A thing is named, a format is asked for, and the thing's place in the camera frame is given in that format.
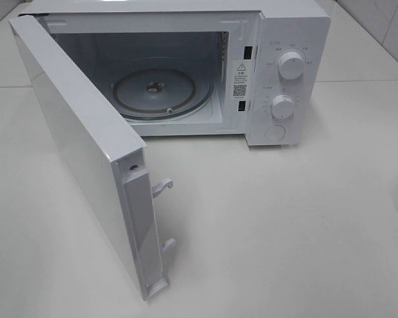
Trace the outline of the white microwave door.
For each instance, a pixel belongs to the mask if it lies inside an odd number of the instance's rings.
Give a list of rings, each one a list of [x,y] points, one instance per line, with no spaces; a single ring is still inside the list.
[[[38,20],[9,22],[53,141],[143,299],[166,288],[145,142]]]

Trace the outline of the white microwave oven body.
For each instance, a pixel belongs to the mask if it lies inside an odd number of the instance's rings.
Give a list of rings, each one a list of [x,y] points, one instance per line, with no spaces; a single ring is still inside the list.
[[[212,94],[201,108],[158,121],[121,115],[142,137],[235,134],[250,146],[296,144],[324,50],[330,17],[315,1],[33,1],[35,17],[115,106],[113,86],[155,68],[206,76]],[[296,49],[302,76],[279,75],[277,57]],[[275,96],[290,95],[287,119],[271,114]],[[280,142],[265,137],[281,125]]]

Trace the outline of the glass microwave turntable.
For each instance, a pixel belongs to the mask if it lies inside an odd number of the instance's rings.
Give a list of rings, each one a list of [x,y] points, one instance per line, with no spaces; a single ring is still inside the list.
[[[117,110],[128,119],[158,121],[189,114],[209,100],[213,83],[176,69],[139,70],[113,86]]]

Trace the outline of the white microwave knob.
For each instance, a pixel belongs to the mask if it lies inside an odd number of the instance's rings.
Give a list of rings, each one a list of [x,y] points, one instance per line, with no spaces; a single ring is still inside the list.
[[[295,111],[295,102],[290,95],[281,94],[271,101],[271,114],[276,119],[287,119]]]
[[[279,75],[285,80],[295,80],[302,76],[304,66],[305,57],[300,50],[286,50],[277,57]]]

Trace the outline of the round white door release button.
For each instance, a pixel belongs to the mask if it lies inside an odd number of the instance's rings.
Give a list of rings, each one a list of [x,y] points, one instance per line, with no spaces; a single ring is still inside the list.
[[[285,137],[286,130],[281,125],[273,125],[265,132],[265,137],[271,142],[280,142]]]

